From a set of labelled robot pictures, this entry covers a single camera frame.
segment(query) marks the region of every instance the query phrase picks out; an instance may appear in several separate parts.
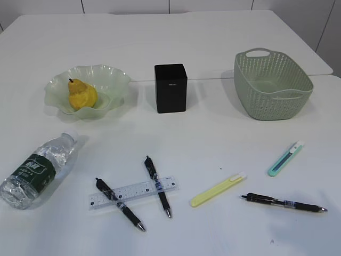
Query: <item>clear plastic ruler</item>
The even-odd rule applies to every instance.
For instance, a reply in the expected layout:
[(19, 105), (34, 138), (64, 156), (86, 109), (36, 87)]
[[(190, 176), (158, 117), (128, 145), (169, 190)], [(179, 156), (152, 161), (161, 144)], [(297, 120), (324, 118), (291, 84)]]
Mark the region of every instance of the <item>clear plastic ruler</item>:
[(157, 190), (155, 187), (155, 181), (150, 180), (147, 182), (137, 183), (121, 188), (113, 189), (113, 193), (116, 195), (116, 201), (109, 200), (103, 192), (89, 195), (89, 210), (100, 209), (109, 205), (115, 205), (119, 202), (126, 202), (135, 200), (142, 197), (156, 195), (159, 192), (167, 192), (177, 189), (177, 183), (173, 176), (159, 179), (162, 184), (162, 188)]

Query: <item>black box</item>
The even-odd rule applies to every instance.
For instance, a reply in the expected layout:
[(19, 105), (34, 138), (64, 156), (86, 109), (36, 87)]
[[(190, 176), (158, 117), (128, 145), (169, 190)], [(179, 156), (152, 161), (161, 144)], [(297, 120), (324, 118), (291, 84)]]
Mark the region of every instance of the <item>black box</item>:
[(184, 66), (156, 65), (154, 69), (158, 113), (186, 111), (187, 75)]

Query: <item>black pen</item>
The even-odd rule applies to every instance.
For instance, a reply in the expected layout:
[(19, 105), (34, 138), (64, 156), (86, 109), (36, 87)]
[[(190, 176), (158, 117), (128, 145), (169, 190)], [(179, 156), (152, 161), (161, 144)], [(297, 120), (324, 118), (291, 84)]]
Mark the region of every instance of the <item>black pen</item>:
[[(153, 165), (152, 160), (150, 159), (149, 156), (147, 156), (146, 160), (144, 161), (144, 165), (147, 168), (148, 172), (149, 172), (149, 176), (152, 180), (155, 181), (155, 187), (157, 190), (161, 190), (162, 189), (162, 184), (159, 182), (158, 180), (158, 174), (156, 173), (156, 169)], [(172, 217), (172, 212), (171, 212), (171, 207), (169, 206), (169, 203), (167, 201), (167, 197), (165, 192), (159, 192), (158, 193), (159, 198), (161, 200), (162, 206), (167, 214), (167, 216), (169, 218)]]
[[(105, 194), (105, 196), (111, 201), (117, 201), (117, 197), (113, 191), (109, 188), (107, 184), (102, 179), (96, 178), (96, 187)], [(125, 205), (124, 202), (119, 202), (116, 204), (117, 207), (122, 211), (122, 213), (127, 216), (127, 218), (134, 224), (139, 230), (145, 231), (142, 222), (135, 216), (135, 214)]]
[(293, 201), (279, 201), (278, 199), (272, 198), (270, 196), (262, 196), (254, 193), (249, 193), (246, 196), (241, 196), (245, 198), (246, 201), (261, 203), (261, 204), (271, 204), (280, 205), (286, 208), (292, 208), (297, 210), (309, 211), (309, 212), (327, 212), (328, 210), (324, 207), (320, 207), (312, 204), (303, 204)]

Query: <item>water bottle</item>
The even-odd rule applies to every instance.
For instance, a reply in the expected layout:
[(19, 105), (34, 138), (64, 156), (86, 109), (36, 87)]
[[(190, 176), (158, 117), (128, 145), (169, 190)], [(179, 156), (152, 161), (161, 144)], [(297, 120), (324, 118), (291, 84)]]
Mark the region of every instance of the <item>water bottle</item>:
[(77, 142), (78, 134), (65, 131), (43, 144), (0, 186), (0, 196), (17, 209), (26, 209), (54, 179)]

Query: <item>yellow pear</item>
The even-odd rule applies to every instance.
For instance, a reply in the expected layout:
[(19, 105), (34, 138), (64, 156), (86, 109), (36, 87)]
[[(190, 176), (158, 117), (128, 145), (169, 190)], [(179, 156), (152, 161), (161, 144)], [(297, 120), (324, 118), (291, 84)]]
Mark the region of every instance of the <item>yellow pear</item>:
[(97, 91), (79, 79), (69, 79), (69, 101), (75, 110), (93, 107), (98, 99)]

